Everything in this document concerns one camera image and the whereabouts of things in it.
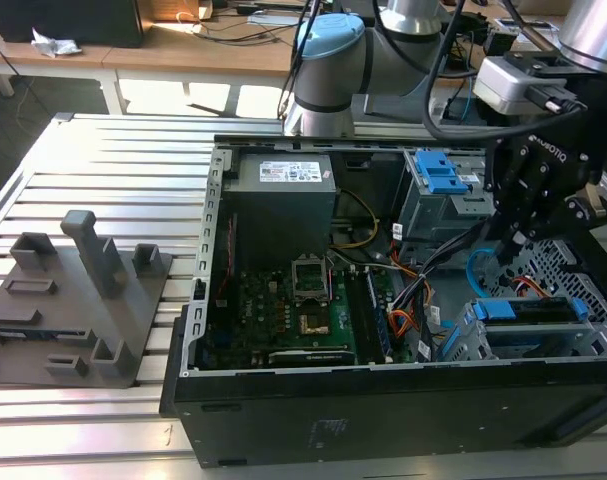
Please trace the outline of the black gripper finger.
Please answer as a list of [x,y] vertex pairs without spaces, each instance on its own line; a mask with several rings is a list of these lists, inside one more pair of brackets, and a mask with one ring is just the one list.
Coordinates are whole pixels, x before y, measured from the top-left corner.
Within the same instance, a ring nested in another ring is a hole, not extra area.
[[556,235],[551,221],[551,178],[556,146],[548,141],[498,141],[489,150],[485,190],[494,213],[484,231],[495,241],[501,266],[512,263],[526,243]]
[[557,238],[607,225],[607,200],[596,185],[587,183],[575,195],[539,209],[527,229],[533,241]]

